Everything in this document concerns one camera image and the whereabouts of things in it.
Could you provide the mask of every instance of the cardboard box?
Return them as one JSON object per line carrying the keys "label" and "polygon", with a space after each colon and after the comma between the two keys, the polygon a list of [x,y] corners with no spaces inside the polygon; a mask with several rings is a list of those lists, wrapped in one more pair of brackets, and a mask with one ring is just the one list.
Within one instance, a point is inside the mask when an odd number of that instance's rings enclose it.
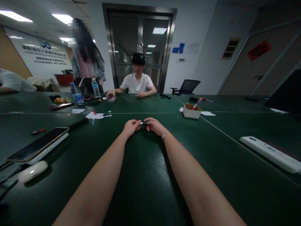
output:
{"label": "cardboard box", "polygon": [[202,110],[197,106],[194,110],[192,110],[194,105],[192,104],[184,104],[183,114],[187,118],[195,118],[198,119],[201,115]]}

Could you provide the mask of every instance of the pink top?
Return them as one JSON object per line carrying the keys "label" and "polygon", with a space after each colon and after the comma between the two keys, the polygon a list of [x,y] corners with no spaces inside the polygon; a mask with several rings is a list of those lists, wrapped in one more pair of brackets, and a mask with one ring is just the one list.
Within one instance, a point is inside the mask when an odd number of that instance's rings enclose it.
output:
{"label": "pink top", "polygon": [[81,77],[82,78],[91,78],[92,77],[92,70],[91,70],[91,60],[90,58],[87,59],[87,62],[84,62],[79,50],[77,50],[77,56],[79,61],[79,67],[81,69]]}

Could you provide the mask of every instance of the white t-shirt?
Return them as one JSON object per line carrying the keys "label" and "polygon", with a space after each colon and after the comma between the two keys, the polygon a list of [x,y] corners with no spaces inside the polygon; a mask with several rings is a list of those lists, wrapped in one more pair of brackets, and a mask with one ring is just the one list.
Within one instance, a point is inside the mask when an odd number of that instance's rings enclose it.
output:
{"label": "white t-shirt", "polygon": [[0,83],[3,87],[16,90],[18,92],[32,92],[35,91],[24,78],[14,72],[0,69]]}
{"label": "white t-shirt", "polygon": [[151,86],[153,86],[153,82],[151,81],[151,78],[146,75],[146,74],[142,74],[142,78],[140,80],[140,82],[137,81],[135,74],[129,74],[127,75],[124,80],[123,83],[121,84],[121,88],[129,89],[129,93],[138,93],[138,92],[146,92],[146,88],[150,88]]}

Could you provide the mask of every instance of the company logo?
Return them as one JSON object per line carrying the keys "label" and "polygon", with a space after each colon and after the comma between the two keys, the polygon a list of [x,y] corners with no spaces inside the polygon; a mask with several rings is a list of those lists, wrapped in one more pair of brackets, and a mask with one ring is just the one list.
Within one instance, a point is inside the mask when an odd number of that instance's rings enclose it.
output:
{"label": "company logo", "polygon": [[51,49],[51,45],[46,42],[46,41],[42,41],[42,40],[39,40],[39,43],[40,43],[40,46],[42,46],[43,48],[47,48],[47,49]]}

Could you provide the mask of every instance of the blue label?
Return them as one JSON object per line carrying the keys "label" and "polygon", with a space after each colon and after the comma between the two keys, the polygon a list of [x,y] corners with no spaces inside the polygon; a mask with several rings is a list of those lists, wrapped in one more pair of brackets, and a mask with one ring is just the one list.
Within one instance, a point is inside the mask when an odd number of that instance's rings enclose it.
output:
{"label": "blue label", "polygon": [[92,84],[92,88],[98,89],[98,84]]}
{"label": "blue label", "polygon": [[82,94],[73,94],[75,101],[82,100]]}

